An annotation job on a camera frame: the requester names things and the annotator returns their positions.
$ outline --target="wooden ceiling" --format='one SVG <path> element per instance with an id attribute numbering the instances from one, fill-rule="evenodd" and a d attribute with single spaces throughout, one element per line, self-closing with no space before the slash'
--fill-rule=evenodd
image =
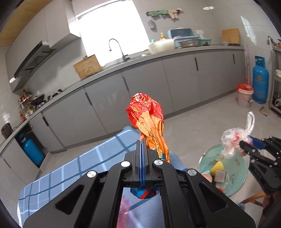
<path id="1" fill-rule="evenodd" d="M 25 0 L 11 15 L 0 33 L 0 47 L 13 44 L 28 22 L 52 0 Z"/>

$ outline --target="range hood vent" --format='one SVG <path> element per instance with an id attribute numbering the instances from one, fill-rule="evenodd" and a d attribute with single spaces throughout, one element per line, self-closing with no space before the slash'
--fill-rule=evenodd
<path id="1" fill-rule="evenodd" d="M 14 77 L 31 77 L 31 75 L 33 75 L 50 57 L 57 53 L 57 51 L 57 49 L 50 48 L 47 41 L 40 41 L 21 63 Z"/>

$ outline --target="blue gas tank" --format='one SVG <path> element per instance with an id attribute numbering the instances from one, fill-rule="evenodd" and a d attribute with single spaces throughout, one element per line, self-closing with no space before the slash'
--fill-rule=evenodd
<path id="1" fill-rule="evenodd" d="M 39 167 L 45 158 L 44 154 L 38 149 L 31 139 L 26 139 L 23 134 L 21 134 L 21 142 L 23 151 L 33 161 L 33 163 Z"/>
<path id="2" fill-rule="evenodd" d="M 268 94 L 269 73 L 265 68 L 264 57 L 255 56 L 256 66 L 253 68 L 253 100 L 259 104 L 264 104 Z"/>

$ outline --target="white bowl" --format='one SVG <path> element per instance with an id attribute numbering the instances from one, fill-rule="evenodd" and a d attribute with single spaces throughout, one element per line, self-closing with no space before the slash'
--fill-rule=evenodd
<path id="1" fill-rule="evenodd" d="M 151 54 L 175 49 L 174 39 L 158 40 L 148 46 Z"/>
<path id="2" fill-rule="evenodd" d="M 276 76 L 281 78 L 281 70 L 275 70 L 276 71 Z"/>

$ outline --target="checkered tablecloth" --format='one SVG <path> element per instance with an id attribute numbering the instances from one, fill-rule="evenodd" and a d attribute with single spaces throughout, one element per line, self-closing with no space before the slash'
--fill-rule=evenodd
<path id="1" fill-rule="evenodd" d="M 135 129 L 125 127 L 122 132 L 104 143 L 26 186 L 20 192 L 18 203 L 21 224 L 24 224 L 30 215 L 50 202 L 87 171 L 95 170 L 100 173 L 123 161 L 127 152 L 136 149 L 136 141 L 139 138 L 140 134 Z M 185 168 L 172 153 L 170 161 L 177 169 Z M 130 193 L 129 188 L 124 188 L 124 197 L 128 207 L 126 211 L 129 212 L 127 227 L 164 227 L 162 203 L 159 194 L 151 199 L 140 200 Z M 153 219 L 155 215 L 148 208 L 154 211 L 159 219 Z"/>

